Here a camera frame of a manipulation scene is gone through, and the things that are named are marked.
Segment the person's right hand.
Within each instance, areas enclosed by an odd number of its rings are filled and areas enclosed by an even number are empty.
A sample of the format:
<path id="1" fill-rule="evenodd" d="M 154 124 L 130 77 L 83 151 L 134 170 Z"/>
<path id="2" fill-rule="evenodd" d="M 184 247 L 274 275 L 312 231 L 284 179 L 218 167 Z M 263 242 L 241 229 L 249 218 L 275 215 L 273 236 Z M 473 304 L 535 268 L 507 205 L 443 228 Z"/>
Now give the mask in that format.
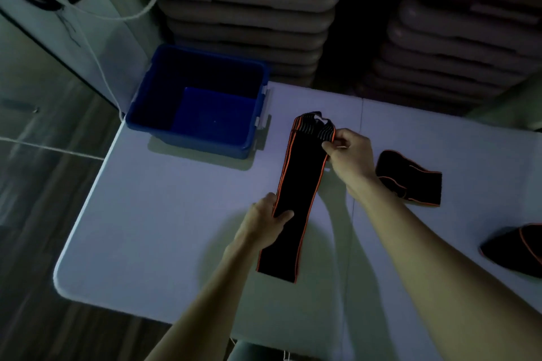
<path id="1" fill-rule="evenodd" d="M 379 182 L 371 140 L 350 129 L 336 130 L 334 140 L 343 140 L 345 149 L 327 153 L 329 161 L 350 195 L 363 203 Z"/>

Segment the person's left forearm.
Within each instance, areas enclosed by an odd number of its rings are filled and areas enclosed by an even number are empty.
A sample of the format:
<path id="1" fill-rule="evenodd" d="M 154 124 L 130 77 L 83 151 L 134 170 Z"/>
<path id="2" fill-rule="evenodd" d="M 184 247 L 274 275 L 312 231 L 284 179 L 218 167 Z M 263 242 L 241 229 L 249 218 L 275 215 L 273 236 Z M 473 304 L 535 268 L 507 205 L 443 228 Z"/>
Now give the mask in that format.
<path id="1" fill-rule="evenodd" d="M 145 361 L 222 361 L 256 252 L 247 240 L 228 245 L 211 279 Z"/>

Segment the person's right forearm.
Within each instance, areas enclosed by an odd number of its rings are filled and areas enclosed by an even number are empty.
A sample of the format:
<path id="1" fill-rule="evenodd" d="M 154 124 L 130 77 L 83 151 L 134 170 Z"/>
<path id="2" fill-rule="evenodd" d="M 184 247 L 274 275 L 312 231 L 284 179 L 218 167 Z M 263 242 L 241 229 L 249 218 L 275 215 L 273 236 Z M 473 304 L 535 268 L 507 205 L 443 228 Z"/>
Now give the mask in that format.
<path id="1" fill-rule="evenodd" d="M 437 236 L 378 179 L 357 177 L 347 188 L 445 361 L 542 361 L 542 314 Z"/>

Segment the person's left hand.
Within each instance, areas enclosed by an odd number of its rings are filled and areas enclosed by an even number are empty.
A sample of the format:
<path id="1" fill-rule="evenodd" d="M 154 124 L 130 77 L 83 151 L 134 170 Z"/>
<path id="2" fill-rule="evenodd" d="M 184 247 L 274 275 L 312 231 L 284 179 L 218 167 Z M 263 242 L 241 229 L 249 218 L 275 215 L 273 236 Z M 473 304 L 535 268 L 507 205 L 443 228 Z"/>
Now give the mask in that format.
<path id="1" fill-rule="evenodd" d="M 238 231 L 233 246 L 247 248 L 254 253 L 272 245 L 281 234 L 283 227 L 273 223 L 277 196 L 268 193 L 253 203 L 247 211 Z"/>

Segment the blue plastic bin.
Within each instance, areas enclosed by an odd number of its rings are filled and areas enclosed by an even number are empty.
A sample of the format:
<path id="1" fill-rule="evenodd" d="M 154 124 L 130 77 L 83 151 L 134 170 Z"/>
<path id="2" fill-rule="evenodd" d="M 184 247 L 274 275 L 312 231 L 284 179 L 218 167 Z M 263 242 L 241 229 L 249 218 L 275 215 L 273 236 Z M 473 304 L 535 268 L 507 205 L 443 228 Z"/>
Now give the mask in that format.
<path id="1" fill-rule="evenodd" d="M 269 76 L 262 61 L 162 44 L 125 123 L 171 146 L 247 159 Z"/>

